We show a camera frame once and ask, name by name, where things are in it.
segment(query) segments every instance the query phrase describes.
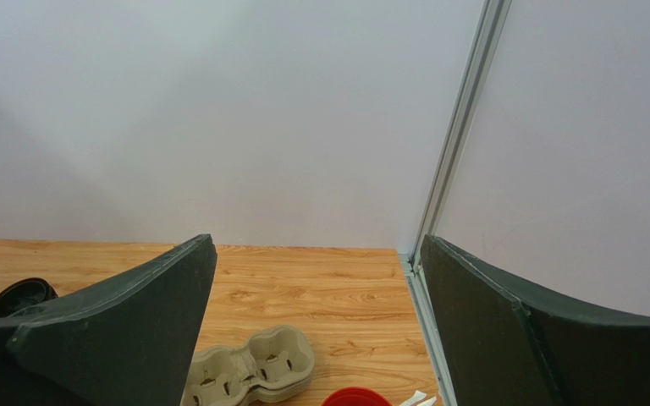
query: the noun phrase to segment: wood grain tabletop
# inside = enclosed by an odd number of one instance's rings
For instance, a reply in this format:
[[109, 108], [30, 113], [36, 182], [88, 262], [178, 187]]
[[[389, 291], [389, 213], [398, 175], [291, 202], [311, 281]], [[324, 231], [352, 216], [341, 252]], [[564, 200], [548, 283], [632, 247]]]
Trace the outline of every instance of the wood grain tabletop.
[[[62, 296], [172, 247], [0, 240], [0, 291], [42, 277]], [[279, 324], [301, 329], [317, 357], [311, 386], [283, 405], [317, 406], [349, 386], [370, 387], [395, 405], [415, 390], [438, 394], [393, 250], [219, 245], [196, 349], [239, 347]]]

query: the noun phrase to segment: red cup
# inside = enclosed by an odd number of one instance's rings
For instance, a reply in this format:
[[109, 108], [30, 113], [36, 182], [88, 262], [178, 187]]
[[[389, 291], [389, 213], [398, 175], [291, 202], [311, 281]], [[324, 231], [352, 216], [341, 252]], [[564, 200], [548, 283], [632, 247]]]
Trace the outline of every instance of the red cup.
[[322, 406], [392, 406], [380, 393], [364, 387], [345, 387], [325, 399]]

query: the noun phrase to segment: wooden surface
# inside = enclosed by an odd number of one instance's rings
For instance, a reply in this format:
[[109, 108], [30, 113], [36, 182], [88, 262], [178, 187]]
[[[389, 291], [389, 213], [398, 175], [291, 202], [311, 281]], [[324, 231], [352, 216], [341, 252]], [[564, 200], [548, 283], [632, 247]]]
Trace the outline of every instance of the wooden surface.
[[[43, 277], [69, 294], [171, 247], [0, 240], [0, 291]], [[196, 349], [239, 347], [278, 324], [298, 327], [315, 349], [316, 377], [281, 404], [318, 406], [348, 386], [375, 389], [395, 405], [416, 389], [437, 395], [394, 251], [218, 246], [218, 255]]]

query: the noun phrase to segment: white partition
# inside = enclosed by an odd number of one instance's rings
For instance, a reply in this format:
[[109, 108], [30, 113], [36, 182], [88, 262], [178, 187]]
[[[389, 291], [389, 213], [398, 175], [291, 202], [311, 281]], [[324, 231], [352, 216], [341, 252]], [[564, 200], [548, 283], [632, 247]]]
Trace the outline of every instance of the white partition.
[[513, 2], [438, 235], [650, 315], [650, 2]]
[[0, 238], [406, 252], [481, 8], [0, 1]]

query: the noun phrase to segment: white backdrop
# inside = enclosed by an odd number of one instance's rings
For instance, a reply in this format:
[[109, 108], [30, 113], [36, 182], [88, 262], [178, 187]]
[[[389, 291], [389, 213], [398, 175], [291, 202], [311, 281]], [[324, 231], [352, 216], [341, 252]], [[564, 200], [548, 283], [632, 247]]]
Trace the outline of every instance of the white backdrop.
[[650, 2], [513, 2], [438, 235], [650, 315]]
[[481, 1], [0, 1], [0, 238], [415, 241]]

